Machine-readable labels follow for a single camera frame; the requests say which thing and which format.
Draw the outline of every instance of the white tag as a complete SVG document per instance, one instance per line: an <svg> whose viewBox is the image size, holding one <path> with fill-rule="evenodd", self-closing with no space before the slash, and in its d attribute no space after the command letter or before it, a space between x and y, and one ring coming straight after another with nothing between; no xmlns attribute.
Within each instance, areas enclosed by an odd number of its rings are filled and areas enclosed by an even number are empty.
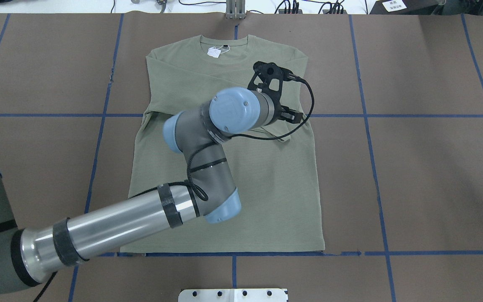
<svg viewBox="0 0 483 302"><path fill-rule="evenodd" d="M383 2L382 4L388 12L404 10L407 8L402 0L392 0Z"/></svg>
<svg viewBox="0 0 483 302"><path fill-rule="evenodd" d="M208 55L210 57L219 57L220 54L221 54L221 50L220 49L217 49L215 47L210 47L208 49Z"/></svg>

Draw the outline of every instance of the white floor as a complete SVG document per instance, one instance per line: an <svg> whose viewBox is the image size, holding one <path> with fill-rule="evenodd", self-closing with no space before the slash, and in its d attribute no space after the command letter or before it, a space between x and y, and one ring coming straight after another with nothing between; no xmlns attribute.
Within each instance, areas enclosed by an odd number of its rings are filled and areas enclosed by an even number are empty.
<svg viewBox="0 0 483 302"><path fill-rule="evenodd" d="M202 0L182 0L184 3L201 2ZM247 10L258 10L273 13L280 0L246 0ZM370 11L375 0L366 0ZM0 13L108 13L111 11L111 0L13 0L0 3ZM318 13L321 4L300 0L299 8L303 13ZM343 3L349 14L365 14L364 0L345 0ZM115 0L113 12L129 11L159 12L161 7L156 0L140 0L134 4L131 0ZM225 4L181 5L178 0L169 0L166 12L225 12Z"/></svg>

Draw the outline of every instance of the shirt neckline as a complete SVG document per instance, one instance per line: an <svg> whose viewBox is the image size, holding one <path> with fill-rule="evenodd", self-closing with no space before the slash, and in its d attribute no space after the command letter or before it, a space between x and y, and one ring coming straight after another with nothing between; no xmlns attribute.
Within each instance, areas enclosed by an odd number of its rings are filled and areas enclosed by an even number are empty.
<svg viewBox="0 0 483 302"><path fill-rule="evenodd" d="M208 54L206 54L203 48L201 47L201 44L206 44L206 45L209 45L210 47L222 46L222 45L228 45L232 47L247 45L247 48L243 51L243 53L241 53L236 58L232 58L229 60L221 60L221 57L215 58L215 57L210 57ZM194 48L195 48L195 51L199 53L199 57L208 63L214 63L217 65L233 65L233 64L243 63L245 60L251 57L250 54L252 50L252 44L253 44L253 36L251 35L247 35L245 38L238 39L238 40L216 40L216 39L206 38L205 36L200 35L195 37Z"/></svg>

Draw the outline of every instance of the robotic arm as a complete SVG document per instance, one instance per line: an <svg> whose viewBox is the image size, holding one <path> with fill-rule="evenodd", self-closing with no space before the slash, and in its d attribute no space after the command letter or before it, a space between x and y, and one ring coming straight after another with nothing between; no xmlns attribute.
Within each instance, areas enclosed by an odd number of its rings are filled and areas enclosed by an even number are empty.
<svg viewBox="0 0 483 302"><path fill-rule="evenodd" d="M163 184L46 228L18 230L0 175L0 294L39 285L65 266L199 216L212 224L236 216L242 206L221 144L276 120L301 122L299 128L312 112L301 121L302 113L279 102L283 81L306 83L303 79L275 63L257 62L253 69L247 89L222 90L211 101L165 122L167 145L186 158L185 182ZM270 89L273 79L279 82L277 91Z"/></svg>

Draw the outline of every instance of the brown table surface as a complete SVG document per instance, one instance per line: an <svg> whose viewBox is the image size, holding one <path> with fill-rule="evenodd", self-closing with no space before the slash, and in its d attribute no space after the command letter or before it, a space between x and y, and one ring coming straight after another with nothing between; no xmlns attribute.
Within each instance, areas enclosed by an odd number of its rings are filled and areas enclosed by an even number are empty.
<svg viewBox="0 0 483 302"><path fill-rule="evenodd" d="M61 270L41 301L231 287L303 302L483 301L483 17L0 15L0 169L20 228L127 197L150 101L144 57L199 34L253 34L309 57L326 250L113 251Z"/></svg>

